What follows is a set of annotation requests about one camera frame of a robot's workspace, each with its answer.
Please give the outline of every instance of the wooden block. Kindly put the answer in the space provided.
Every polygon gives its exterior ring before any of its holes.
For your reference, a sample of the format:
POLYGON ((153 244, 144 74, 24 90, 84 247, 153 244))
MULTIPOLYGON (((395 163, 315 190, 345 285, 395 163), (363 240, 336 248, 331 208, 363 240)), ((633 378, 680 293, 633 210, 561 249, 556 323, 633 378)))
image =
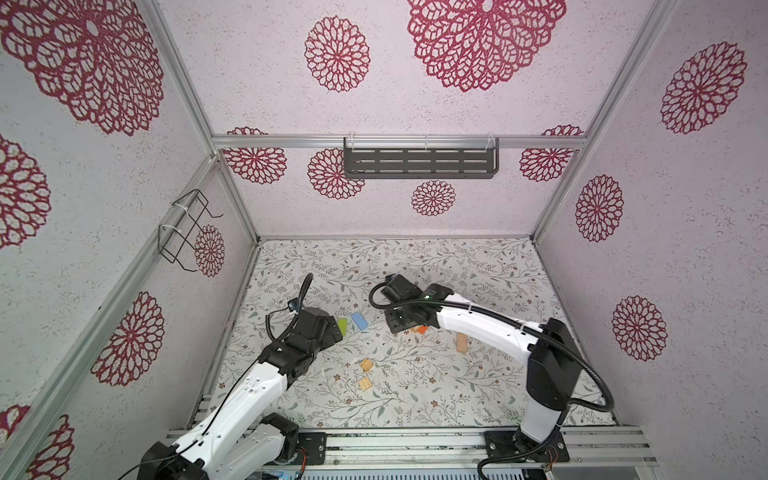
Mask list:
POLYGON ((365 392, 367 389, 369 389, 369 388, 371 388, 371 387, 373 386, 373 384, 371 383, 371 381, 368 379, 368 377, 367 377, 367 376, 364 376, 364 377, 362 378, 362 380, 360 380, 360 381, 358 382, 358 384, 360 385, 360 389, 361 389, 363 392, 365 392))
POLYGON ((362 368, 363 372, 370 372, 371 369, 374 367, 374 363, 371 359, 365 359, 360 363, 360 367, 362 368))
POLYGON ((463 333, 456 333, 456 351, 467 353, 467 336, 463 333))

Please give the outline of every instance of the red wire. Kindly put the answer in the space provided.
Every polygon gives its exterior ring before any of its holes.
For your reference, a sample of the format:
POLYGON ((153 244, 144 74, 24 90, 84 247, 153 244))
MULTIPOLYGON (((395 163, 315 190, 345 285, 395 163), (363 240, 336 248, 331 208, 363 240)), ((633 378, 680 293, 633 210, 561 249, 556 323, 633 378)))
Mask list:
POLYGON ((304 461, 301 463, 301 472, 299 472, 299 476, 296 477, 296 480, 300 480, 304 476, 304 469, 306 468, 306 457, 309 455, 304 447, 299 447, 301 449, 301 452, 304 454, 304 461))

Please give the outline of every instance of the black mounting plate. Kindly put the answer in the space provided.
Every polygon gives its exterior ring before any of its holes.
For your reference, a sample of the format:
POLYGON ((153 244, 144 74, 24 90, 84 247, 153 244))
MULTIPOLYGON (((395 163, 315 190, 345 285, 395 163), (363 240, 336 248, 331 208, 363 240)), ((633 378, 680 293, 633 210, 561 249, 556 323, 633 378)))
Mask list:
MULTIPOLYGON (((302 433, 299 432, 298 444, 296 445, 296 457, 286 465, 301 465, 304 462, 304 455, 299 447, 304 447, 308 456, 307 465, 322 465, 326 461, 326 433, 302 433)), ((275 462, 269 462, 267 465, 277 465, 275 462)))
MULTIPOLYGON (((509 457, 518 453, 515 449, 515 430, 490 430, 485 432, 483 436, 485 437, 485 451, 488 453, 488 458, 509 457)), ((526 459, 531 459, 535 463, 553 461, 563 463, 569 462, 571 456, 568 454, 565 442, 563 442, 563 434, 558 432, 558 436, 552 440, 546 449, 529 457, 521 458, 518 462, 525 462, 526 459)))

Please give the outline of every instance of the blue block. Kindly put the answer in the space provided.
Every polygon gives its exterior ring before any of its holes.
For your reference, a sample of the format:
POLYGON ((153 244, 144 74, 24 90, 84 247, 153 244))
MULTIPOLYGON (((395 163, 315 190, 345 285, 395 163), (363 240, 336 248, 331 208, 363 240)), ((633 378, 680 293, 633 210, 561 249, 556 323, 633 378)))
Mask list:
POLYGON ((357 328, 364 330, 368 328, 368 322, 359 313, 352 314, 352 321, 357 325, 357 328))

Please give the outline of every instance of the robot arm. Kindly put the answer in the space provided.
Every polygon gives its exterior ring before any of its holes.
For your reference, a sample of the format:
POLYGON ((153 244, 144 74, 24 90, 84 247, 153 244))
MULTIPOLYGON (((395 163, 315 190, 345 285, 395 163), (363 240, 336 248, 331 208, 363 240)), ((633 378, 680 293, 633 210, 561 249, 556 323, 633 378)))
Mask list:
POLYGON ((267 416, 251 435, 240 439, 253 420, 306 373, 318 352, 341 339, 332 316, 319 309, 301 309, 219 409, 173 445, 157 442, 147 451, 138 480, 242 480, 265 463, 291 461, 299 427, 280 415, 267 416))
MULTIPOLYGON (((558 420, 568 411, 568 402, 581 373, 581 367, 576 362, 563 355, 562 351, 540 341, 530 333, 525 333, 522 328, 473 311, 474 304, 471 301, 444 286, 433 283, 422 292, 402 276, 390 275, 386 277, 386 284, 381 292, 392 304, 420 299, 442 300, 467 306, 433 306, 416 301, 387 309, 386 306, 376 305, 372 301, 374 306, 384 309, 387 324, 393 333, 417 325, 454 330, 494 346, 527 365, 526 389, 530 398, 515 436, 521 452, 535 448, 554 431, 558 420)), ((576 350, 568 328, 556 319, 549 319, 546 323, 520 323, 543 336, 557 340, 571 350, 576 350)))

